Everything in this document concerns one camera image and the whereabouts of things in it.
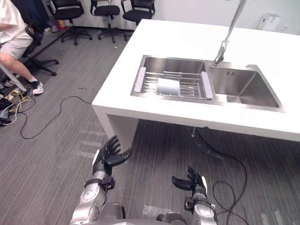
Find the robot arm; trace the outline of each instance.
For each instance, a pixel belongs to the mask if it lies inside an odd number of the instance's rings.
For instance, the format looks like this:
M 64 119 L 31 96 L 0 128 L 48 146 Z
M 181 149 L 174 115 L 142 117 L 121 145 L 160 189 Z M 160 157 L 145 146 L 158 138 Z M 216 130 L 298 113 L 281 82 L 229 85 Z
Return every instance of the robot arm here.
M 82 225 L 99 219 L 102 207 L 106 202 L 107 191 L 114 188 L 111 176 L 113 166 L 125 162 L 131 151 L 122 154 L 117 136 L 112 137 L 105 146 L 96 152 L 93 160 L 93 177 L 84 184 L 84 191 L 80 196 L 70 225 Z
M 217 225 L 215 205 L 207 200 L 205 178 L 196 173 L 191 166 L 187 172 L 189 180 L 172 177 L 172 182 L 179 189 L 192 191 L 192 197 L 186 197 L 184 203 L 185 210 L 193 214 L 192 225 Z

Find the black office chair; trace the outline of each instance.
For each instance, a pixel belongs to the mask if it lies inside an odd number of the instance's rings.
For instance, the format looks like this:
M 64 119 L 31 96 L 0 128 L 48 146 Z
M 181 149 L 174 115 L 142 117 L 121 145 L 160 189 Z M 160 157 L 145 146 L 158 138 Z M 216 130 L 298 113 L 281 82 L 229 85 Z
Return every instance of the black office chair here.
M 151 19 L 152 16 L 155 14 L 155 0 L 130 0 L 132 10 L 129 10 L 127 12 L 125 11 L 124 7 L 125 1 L 127 0 L 121 0 L 122 9 L 124 12 L 123 18 L 125 20 L 135 22 L 136 25 L 138 25 L 142 19 Z
M 52 10 L 51 2 L 55 7 L 55 12 Z M 73 36 L 74 45 L 78 45 L 77 37 L 80 35 L 88 36 L 90 40 L 93 39 L 87 30 L 77 30 L 74 26 L 73 19 L 80 17 L 84 13 L 83 6 L 79 0 L 50 0 L 47 6 L 55 19 L 69 20 L 72 24 L 72 28 L 61 38 L 61 42 L 65 42 L 64 38 Z
M 34 49 L 41 45 L 41 41 L 43 39 L 44 33 L 43 31 L 35 24 L 35 22 L 31 19 L 29 16 L 23 2 L 21 0 L 12 0 L 13 4 L 17 7 L 19 10 L 22 19 L 27 24 L 25 31 L 26 33 L 32 37 L 33 41 L 32 43 L 27 47 L 26 51 L 22 55 L 23 58 L 28 57 L 32 65 L 36 68 L 45 70 L 47 72 L 50 72 L 52 76 L 56 76 L 56 72 L 53 72 L 52 70 L 44 67 L 44 64 L 48 64 L 50 62 L 55 62 L 55 64 L 59 64 L 57 60 L 42 60 L 39 61 L 33 57 L 30 56 L 30 54 L 34 51 Z
M 34 26 L 34 21 L 32 21 L 30 24 L 28 24 L 25 28 L 26 33 L 33 38 L 33 41 L 31 45 L 28 46 L 24 54 L 22 55 L 23 58 L 28 57 L 30 62 L 33 64 L 34 67 L 37 67 L 39 69 L 45 70 L 49 73 L 51 73 L 52 76 L 56 76 L 57 73 L 53 72 L 52 70 L 44 67 L 44 64 L 48 64 L 50 62 L 55 62 L 55 64 L 59 64 L 57 60 L 43 60 L 39 61 L 33 57 L 30 56 L 30 54 L 34 51 L 34 49 L 41 45 L 41 41 L 43 39 L 43 32 L 38 29 L 38 27 Z
M 106 1 L 108 5 L 106 6 L 98 6 L 99 1 Z M 120 8 L 118 6 L 111 5 L 111 2 L 108 0 L 90 0 L 90 13 L 95 16 L 106 16 L 108 29 L 103 31 L 102 33 L 98 34 L 98 39 L 101 40 L 101 36 L 105 34 L 110 34 L 112 37 L 112 42 L 115 43 L 113 35 L 114 34 L 122 34 L 124 36 L 124 40 L 127 41 L 127 36 L 125 32 L 120 31 L 117 28 L 112 28 L 110 20 L 113 20 L 114 15 L 120 14 Z

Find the white countertop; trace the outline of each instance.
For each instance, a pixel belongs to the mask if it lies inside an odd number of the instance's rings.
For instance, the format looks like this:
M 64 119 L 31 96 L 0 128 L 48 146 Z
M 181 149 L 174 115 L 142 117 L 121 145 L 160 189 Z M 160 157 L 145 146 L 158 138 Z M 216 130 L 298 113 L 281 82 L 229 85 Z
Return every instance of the white countertop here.
M 235 28 L 224 61 L 256 64 L 286 112 L 130 96 L 143 55 L 214 60 L 228 27 L 142 20 L 93 105 L 106 114 L 300 141 L 300 36 Z

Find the double sink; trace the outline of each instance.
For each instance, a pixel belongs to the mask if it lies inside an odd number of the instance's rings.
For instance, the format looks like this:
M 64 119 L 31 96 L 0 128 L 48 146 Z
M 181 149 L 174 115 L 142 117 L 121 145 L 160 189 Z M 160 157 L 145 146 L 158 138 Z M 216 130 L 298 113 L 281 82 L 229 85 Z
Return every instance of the double sink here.
M 158 79 L 180 82 L 180 95 L 157 92 Z M 132 96 L 284 112 L 275 92 L 256 65 L 241 68 L 209 60 L 157 58 L 144 55 Z

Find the faucet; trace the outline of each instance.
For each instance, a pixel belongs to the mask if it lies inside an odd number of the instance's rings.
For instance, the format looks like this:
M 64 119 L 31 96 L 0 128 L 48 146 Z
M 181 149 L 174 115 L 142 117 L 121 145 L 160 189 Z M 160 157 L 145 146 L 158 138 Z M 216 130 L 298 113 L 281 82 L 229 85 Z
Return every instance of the faucet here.
M 225 52 L 226 47 L 227 47 L 227 45 L 229 43 L 228 39 L 229 39 L 229 37 L 231 35 L 231 32 L 232 32 L 232 30 L 233 30 L 233 28 L 235 26 L 236 21 L 238 20 L 241 12 L 242 12 L 242 10 L 243 10 L 243 8 L 245 6 L 245 3 L 246 3 L 246 0 L 240 0 L 240 4 L 239 4 L 239 6 L 238 6 L 238 8 L 237 8 L 237 10 L 235 12 L 235 15 L 234 15 L 232 21 L 231 21 L 231 24 L 230 24 L 227 36 L 226 36 L 225 40 L 222 41 L 222 44 L 221 44 L 220 49 L 219 49 L 219 52 L 217 53 L 217 56 L 216 56 L 215 60 L 212 63 L 212 65 L 215 66 L 215 67 L 217 67 L 219 65 L 219 63 L 222 62 L 223 59 L 224 59 L 224 52 Z

